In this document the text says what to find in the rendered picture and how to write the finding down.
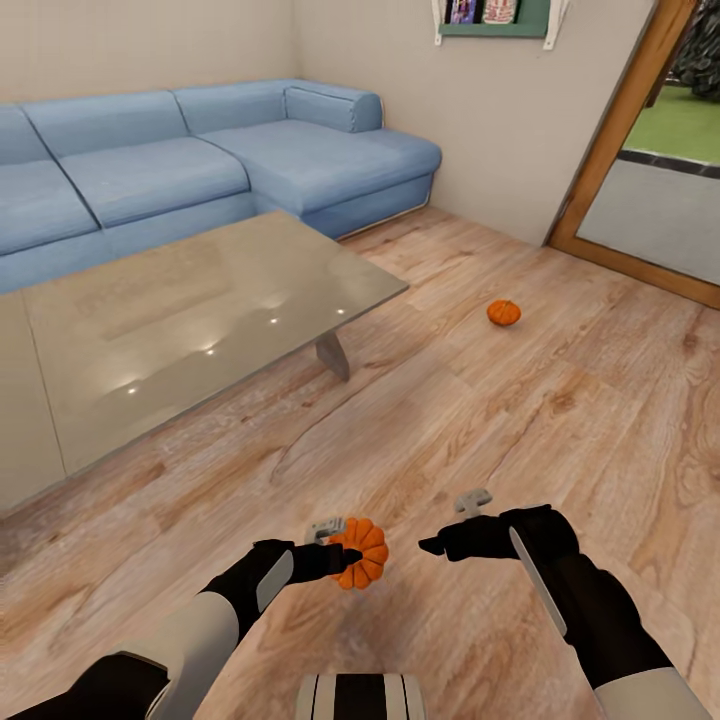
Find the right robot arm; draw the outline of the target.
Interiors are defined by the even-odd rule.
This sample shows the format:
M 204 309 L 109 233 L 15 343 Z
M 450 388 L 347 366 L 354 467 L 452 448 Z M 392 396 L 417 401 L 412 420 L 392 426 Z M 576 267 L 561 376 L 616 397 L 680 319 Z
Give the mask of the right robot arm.
M 481 515 L 485 487 L 459 493 L 459 523 L 419 541 L 451 562 L 521 559 L 579 663 L 607 720 L 715 720 L 657 642 L 641 627 L 623 584 L 585 555 L 571 524 L 550 503 Z

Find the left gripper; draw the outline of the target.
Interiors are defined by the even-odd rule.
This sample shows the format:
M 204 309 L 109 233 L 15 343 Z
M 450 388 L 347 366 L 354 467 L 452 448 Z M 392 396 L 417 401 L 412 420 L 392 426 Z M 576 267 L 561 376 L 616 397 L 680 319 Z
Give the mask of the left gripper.
M 362 559 L 362 552 L 351 548 L 344 549 L 342 543 L 324 545 L 304 545 L 311 557 L 309 574 L 304 582 L 320 580 L 324 576 L 344 573 L 348 566 Z M 343 550 L 344 549 L 344 550 Z

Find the pumpkin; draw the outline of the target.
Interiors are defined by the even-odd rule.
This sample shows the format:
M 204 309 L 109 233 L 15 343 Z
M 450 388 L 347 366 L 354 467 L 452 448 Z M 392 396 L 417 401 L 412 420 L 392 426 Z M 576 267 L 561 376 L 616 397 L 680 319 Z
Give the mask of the pumpkin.
M 344 573 L 330 577 L 338 582 L 342 590 L 365 589 L 372 581 L 384 574 L 384 562 L 389 554 L 388 544 L 384 544 L 384 532 L 369 518 L 345 520 L 347 530 L 344 533 L 328 536 L 324 544 L 342 543 L 344 549 L 362 552 L 362 559 L 347 567 Z M 343 550 L 344 550 L 343 549 Z
M 514 324 L 520 318 L 520 308 L 514 302 L 494 300 L 488 308 L 486 308 L 488 320 L 496 326 L 508 326 Z

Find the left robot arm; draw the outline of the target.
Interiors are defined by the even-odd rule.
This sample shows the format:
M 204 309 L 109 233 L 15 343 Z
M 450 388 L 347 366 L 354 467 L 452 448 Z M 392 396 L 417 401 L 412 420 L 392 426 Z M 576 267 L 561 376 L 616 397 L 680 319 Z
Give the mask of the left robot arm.
M 324 544 L 347 524 L 307 524 L 303 547 L 267 539 L 170 615 L 95 659 L 62 694 L 7 720 L 193 720 L 244 636 L 286 584 L 344 573 L 362 552 Z M 344 550 L 343 550 L 344 549 Z

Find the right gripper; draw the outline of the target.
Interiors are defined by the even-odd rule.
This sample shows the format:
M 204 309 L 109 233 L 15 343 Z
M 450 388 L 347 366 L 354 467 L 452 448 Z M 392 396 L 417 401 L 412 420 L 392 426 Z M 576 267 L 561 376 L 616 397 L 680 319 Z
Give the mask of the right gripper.
M 464 523 L 455 523 L 443 527 L 436 537 L 419 541 L 419 547 L 433 555 L 447 553 L 451 562 L 461 561 L 467 557 L 496 556 L 490 552 L 486 542 L 486 524 L 490 520 L 487 515 L 467 519 Z

